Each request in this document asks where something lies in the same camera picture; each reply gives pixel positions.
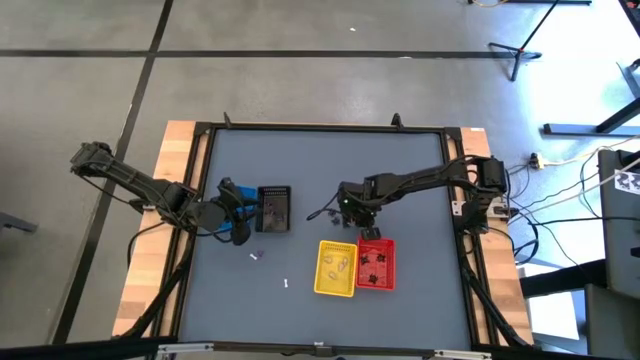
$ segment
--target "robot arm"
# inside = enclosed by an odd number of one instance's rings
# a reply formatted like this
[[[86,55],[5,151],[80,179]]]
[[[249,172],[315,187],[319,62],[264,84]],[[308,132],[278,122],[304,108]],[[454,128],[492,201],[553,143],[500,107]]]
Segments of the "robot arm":
[[[256,205],[255,199],[246,199],[229,178],[218,185],[220,196],[200,201],[194,189],[178,182],[152,177],[117,160],[109,145],[100,142],[83,143],[71,159],[71,172],[86,178],[109,179],[137,196],[129,204],[142,213],[145,206],[154,206],[163,221],[195,234],[198,227],[214,233],[222,223],[232,223],[231,238],[235,245],[242,245],[251,234],[247,220],[254,214],[239,207]]]
[[[477,181],[468,180],[468,166],[476,166]],[[457,227],[470,232],[487,232],[486,212],[491,201],[507,191],[504,163],[495,158],[464,156],[443,166],[404,175],[384,173],[366,177],[362,184],[342,182],[338,204],[344,224],[363,228],[364,239],[380,237],[374,227],[382,206],[402,199],[406,194],[441,186],[458,186],[471,194],[456,219]]]

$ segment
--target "red tray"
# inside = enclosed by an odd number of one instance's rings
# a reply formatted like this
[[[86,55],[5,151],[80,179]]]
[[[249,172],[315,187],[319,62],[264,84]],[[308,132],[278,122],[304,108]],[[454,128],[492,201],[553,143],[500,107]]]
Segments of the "red tray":
[[[396,245],[391,239],[362,240],[358,236],[356,286],[392,291],[396,287]]]

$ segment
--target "wooden platform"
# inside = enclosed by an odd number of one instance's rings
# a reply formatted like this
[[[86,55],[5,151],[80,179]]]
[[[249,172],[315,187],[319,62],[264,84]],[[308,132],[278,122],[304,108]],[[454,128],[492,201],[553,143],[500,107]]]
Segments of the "wooden platform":
[[[195,121],[168,122],[153,174],[155,178],[183,181],[195,126]],[[462,128],[461,132],[465,154],[490,155],[484,129]],[[198,187],[197,182],[206,151],[205,138],[204,136],[200,138],[197,144],[198,151],[194,167],[194,176],[192,177],[193,181],[189,184],[193,188]],[[449,153],[451,158],[461,155],[456,153],[453,141],[449,141]],[[458,199],[462,198],[461,190],[457,191],[457,196]],[[159,221],[160,219],[157,213],[145,213],[140,228],[151,226]],[[507,231],[507,226],[502,221],[491,219],[489,225],[496,229]],[[131,266],[124,284],[120,307],[113,328],[113,335],[118,335],[128,330],[157,294],[169,252],[171,230],[172,228],[170,226],[163,225],[138,238],[133,250]],[[470,248],[470,239],[465,239],[465,243],[467,248]],[[516,329],[518,334],[527,342],[533,343],[531,327],[527,317],[522,290],[520,289],[511,242],[503,234],[490,232],[481,236],[481,243],[493,301],[511,326]],[[179,246],[178,257],[181,256],[181,249],[182,246]],[[470,261],[472,262],[472,266],[475,267],[471,256]],[[169,324],[173,316],[174,304],[175,291],[165,307],[161,324],[161,335],[169,334]],[[482,309],[482,304],[475,295],[474,308],[476,311],[480,342],[489,343],[485,314]],[[506,345],[506,342],[502,338],[501,343]]]

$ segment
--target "metal bracket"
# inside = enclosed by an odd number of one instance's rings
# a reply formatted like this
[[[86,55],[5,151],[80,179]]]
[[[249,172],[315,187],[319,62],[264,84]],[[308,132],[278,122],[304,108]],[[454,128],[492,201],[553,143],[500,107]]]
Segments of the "metal bracket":
[[[231,119],[229,118],[229,115],[227,115],[227,112],[225,111],[223,113],[224,115],[224,124],[227,127],[227,129],[231,129]]]
[[[491,204],[489,204],[489,208],[487,208],[487,218],[508,219],[507,204],[499,197],[493,198]]]
[[[464,203],[464,201],[451,202],[451,212],[453,212],[453,216],[462,216],[462,205],[464,205]]]
[[[213,343],[189,343],[158,345],[158,355],[213,351]]]
[[[456,359],[456,360],[490,360],[490,353],[458,350],[435,350],[433,358]]]
[[[393,114],[393,118],[391,119],[391,126],[395,126],[398,131],[404,130],[404,124],[402,124],[402,118],[400,114]]]
[[[324,342],[314,342],[313,346],[316,347],[316,352],[313,354],[316,357],[334,357],[336,354],[333,353],[333,348],[331,346],[325,346]]]

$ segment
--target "yellow tray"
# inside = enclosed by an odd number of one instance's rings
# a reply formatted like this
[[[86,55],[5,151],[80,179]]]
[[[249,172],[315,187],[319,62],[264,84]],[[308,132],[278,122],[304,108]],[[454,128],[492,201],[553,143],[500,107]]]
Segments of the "yellow tray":
[[[318,294],[353,297],[357,259],[358,246],[355,244],[320,241],[313,290]]]

